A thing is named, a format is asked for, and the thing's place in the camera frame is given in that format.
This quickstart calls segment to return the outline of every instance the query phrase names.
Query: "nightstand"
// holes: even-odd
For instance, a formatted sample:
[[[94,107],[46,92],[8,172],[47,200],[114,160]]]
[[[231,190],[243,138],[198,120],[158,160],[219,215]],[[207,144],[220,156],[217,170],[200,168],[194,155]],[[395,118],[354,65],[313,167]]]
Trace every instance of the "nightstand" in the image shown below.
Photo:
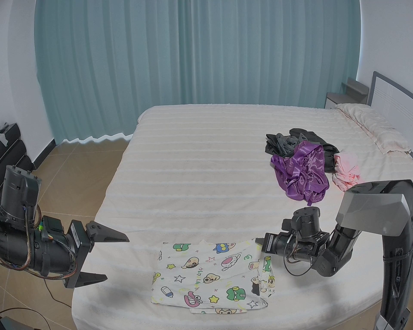
[[[348,78],[347,83],[342,83],[344,94],[327,93],[325,109],[334,109],[340,103],[367,103],[368,87],[362,83]]]

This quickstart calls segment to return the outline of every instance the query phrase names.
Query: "white wall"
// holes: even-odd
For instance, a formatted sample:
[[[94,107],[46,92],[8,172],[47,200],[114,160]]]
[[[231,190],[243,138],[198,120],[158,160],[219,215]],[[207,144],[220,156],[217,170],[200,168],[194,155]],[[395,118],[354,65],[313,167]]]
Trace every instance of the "white wall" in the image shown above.
[[[357,80],[373,71],[413,92],[413,0],[360,0],[361,51]]]
[[[53,140],[36,77],[35,5],[0,0],[0,124],[17,122],[32,161]]]

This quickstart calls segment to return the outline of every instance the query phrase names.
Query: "dark gray cloth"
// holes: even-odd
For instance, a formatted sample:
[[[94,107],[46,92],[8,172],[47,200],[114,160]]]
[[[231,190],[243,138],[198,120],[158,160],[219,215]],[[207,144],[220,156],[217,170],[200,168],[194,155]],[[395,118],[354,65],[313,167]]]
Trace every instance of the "dark gray cloth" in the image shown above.
[[[303,134],[298,134],[298,137],[284,136],[281,133],[276,135],[267,134],[267,146],[265,152],[270,155],[279,155],[281,157],[292,157],[294,148],[307,138]]]
[[[302,128],[293,128],[290,130],[290,135],[298,138],[304,135],[308,141],[317,142],[323,146],[324,149],[324,172],[334,173],[334,154],[339,153],[339,150],[332,144],[327,143],[320,138],[316,133],[307,131]]]

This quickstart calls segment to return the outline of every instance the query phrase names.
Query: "pile of clothes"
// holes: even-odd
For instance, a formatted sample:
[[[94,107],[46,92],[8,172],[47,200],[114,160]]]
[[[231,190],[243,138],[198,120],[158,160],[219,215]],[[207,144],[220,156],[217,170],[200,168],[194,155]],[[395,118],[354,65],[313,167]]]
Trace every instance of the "pile of clothes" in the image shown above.
[[[361,183],[357,156],[340,153],[332,144],[317,134],[302,128],[293,128],[290,135],[267,134],[265,152],[273,155],[278,184],[294,200],[319,202],[330,187],[326,173],[333,174],[333,182],[346,191]]]

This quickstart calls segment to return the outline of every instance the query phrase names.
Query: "pillow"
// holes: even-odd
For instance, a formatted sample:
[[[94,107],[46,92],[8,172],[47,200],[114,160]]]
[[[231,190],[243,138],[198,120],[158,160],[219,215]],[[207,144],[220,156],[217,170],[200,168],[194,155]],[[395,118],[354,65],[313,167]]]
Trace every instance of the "pillow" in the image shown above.
[[[343,103],[337,104],[336,108],[354,120],[376,143],[383,154],[389,151],[409,152],[411,150],[403,135],[386,118],[370,106],[366,104]]]

